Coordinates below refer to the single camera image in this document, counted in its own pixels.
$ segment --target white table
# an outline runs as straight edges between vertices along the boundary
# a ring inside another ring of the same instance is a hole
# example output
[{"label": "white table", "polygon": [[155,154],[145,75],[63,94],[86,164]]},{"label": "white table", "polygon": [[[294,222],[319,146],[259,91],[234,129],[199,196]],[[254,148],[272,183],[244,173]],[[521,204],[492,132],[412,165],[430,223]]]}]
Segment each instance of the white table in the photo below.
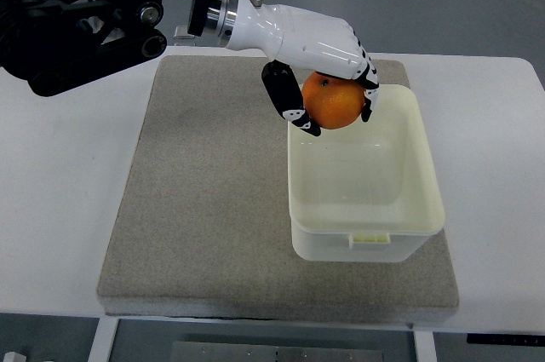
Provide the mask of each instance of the white table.
[{"label": "white table", "polygon": [[[533,67],[375,58],[403,62],[418,98],[460,291],[455,316],[416,328],[545,334],[545,92]],[[157,65],[49,99],[0,71],[0,312],[104,315],[95,288]]]}]

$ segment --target plastic container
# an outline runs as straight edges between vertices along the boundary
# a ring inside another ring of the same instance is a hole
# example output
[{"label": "plastic container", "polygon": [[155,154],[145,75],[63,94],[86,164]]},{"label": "plastic container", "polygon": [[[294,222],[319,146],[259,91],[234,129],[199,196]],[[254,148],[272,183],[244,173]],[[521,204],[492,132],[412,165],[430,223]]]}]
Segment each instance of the plastic container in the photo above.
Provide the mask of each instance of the plastic container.
[{"label": "plastic container", "polygon": [[413,92],[381,85],[368,123],[314,137],[288,125],[295,252],[314,261],[398,262],[445,223]]}]

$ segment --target metal bracket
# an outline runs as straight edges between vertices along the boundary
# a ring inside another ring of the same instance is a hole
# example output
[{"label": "metal bracket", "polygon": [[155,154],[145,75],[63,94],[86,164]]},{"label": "metal bracket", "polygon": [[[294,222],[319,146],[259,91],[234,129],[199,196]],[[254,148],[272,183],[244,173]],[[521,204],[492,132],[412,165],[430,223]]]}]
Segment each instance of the metal bracket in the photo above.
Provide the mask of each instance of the metal bracket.
[{"label": "metal bracket", "polygon": [[174,342],[170,362],[383,362],[381,351]]}]

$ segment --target orange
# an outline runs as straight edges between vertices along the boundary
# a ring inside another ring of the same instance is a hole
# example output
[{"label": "orange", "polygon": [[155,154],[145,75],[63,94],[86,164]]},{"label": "orange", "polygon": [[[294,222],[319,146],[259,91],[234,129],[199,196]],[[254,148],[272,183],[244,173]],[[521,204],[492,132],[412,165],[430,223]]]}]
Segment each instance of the orange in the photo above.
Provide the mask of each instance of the orange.
[{"label": "orange", "polygon": [[358,119],[364,89],[352,79],[326,77],[313,72],[301,90],[310,118],[325,129],[339,129]]}]

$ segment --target gray mat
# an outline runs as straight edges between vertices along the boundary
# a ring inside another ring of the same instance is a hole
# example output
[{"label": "gray mat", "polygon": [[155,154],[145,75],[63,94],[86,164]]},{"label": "gray mat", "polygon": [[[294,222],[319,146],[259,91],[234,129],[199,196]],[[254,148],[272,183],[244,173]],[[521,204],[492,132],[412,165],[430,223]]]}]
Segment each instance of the gray mat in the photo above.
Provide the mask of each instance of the gray mat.
[{"label": "gray mat", "polygon": [[[444,233],[399,264],[302,260],[266,59],[161,61],[98,285],[108,314],[411,323],[458,293]],[[409,86],[378,60],[382,83]],[[309,71],[296,71],[302,82]]]}]

